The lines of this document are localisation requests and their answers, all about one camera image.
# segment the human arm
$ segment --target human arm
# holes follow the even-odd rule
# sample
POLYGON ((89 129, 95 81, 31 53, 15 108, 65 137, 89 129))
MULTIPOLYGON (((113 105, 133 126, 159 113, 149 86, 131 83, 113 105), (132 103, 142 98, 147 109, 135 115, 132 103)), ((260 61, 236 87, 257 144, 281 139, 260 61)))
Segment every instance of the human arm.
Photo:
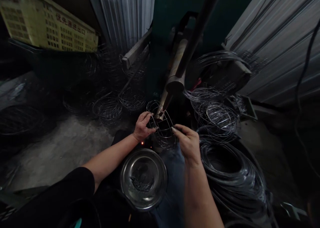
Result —
POLYGON ((172 131, 179 139, 181 152, 185 158, 185 226, 224 227, 201 162, 199 135, 190 128, 178 124, 172 131))
POLYGON ((133 134, 105 149, 83 165, 83 167, 89 169, 93 174, 95 191, 98 189, 101 181, 117 168, 139 142, 156 131, 155 128, 148 129, 146 127, 151 115, 150 112, 143 112, 136 122, 133 134))

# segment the left hand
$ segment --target left hand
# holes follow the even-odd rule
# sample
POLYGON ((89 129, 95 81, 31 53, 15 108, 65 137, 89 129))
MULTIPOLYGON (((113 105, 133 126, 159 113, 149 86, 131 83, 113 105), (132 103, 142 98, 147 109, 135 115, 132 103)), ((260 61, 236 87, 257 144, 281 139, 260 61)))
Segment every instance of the left hand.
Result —
POLYGON ((150 117, 152 115, 153 115, 152 113, 145 111, 139 116, 136 122, 136 128, 134 129, 134 132, 133 132, 133 136, 134 138, 136 138, 138 142, 144 141, 150 134, 156 131, 155 128, 152 128, 152 129, 147 128, 147 123, 149 122, 150 117))

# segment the black sleeve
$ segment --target black sleeve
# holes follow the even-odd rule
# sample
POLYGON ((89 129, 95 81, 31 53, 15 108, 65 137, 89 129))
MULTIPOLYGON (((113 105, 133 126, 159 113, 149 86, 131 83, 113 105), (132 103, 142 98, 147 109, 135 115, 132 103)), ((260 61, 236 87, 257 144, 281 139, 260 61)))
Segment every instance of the black sleeve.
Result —
POLYGON ((8 227, 55 227, 69 205, 79 199, 92 199, 94 178, 79 167, 12 214, 8 227))

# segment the right hand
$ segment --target right hand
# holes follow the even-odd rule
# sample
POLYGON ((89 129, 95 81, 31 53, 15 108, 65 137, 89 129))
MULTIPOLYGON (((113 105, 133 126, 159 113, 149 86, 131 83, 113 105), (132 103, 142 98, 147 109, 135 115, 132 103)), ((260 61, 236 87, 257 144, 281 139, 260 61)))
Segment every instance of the right hand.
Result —
POLYGON ((179 139, 185 161, 192 166, 200 165, 202 162, 198 133, 179 124, 174 125, 172 131, 179 139))

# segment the concrete floor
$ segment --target concrete floor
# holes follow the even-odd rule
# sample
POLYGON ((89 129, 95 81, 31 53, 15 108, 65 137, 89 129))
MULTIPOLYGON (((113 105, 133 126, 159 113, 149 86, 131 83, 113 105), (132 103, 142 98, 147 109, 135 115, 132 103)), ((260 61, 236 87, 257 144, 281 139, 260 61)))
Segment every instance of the concrete floor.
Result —
POLYGON ((99 121, 69 116, 40 142, 12 158, 11 162, 20 166, 7 189, 16 191, 56 183, 108 148, 120 127, 132 129, 126 122, 109 130, 99 121))
MULTIPOLYGON (((109 130, 99 121, 69 116, 57 128, 16 155, 11 162, 19 163, 9 191, 51 185, 70 171, 84 164, 94 155, 109 147, 115 131, 133 129, 127 123, 109 130)), ((282 151, 280 140, 262 122, 242 122, 240 136, 259 161, 267 186, 274 195, 274 203, 286 201, 301 207, 298 190, 282 151)))

